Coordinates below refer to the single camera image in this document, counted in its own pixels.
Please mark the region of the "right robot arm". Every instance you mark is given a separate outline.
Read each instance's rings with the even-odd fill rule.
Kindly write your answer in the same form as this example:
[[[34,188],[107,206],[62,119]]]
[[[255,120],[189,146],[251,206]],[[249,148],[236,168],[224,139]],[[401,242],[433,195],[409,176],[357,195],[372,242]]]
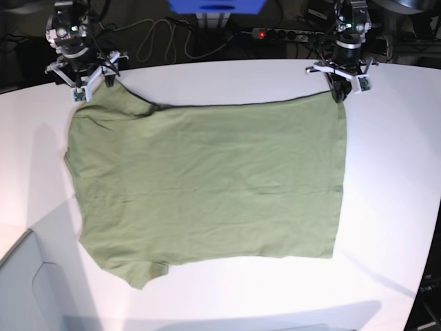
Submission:
[[[45,67],[57,85],[70,88],[74,103],[92,100],[95,81],[102,77],[107,87],[120,75],[119,61],[128,59],[125,52],[104,50],[94,27],[102,22],[110,9],[105,1],[97,12],[91,1],[56,1],[48,19],[45,37],[57,59]]]

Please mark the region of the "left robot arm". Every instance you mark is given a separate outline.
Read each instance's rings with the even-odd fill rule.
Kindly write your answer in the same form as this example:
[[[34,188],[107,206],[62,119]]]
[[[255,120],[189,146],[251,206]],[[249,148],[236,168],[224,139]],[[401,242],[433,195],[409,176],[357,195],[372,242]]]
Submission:
[[[307,73],[323,73],[336,103],[350,93],[372,89],[368,70],[378,65],[372,58],[362,58],[362,45],[371,29],[366,1],[334,1],[333,23],[328,30],[311,40],[318,60],[305,69]]]

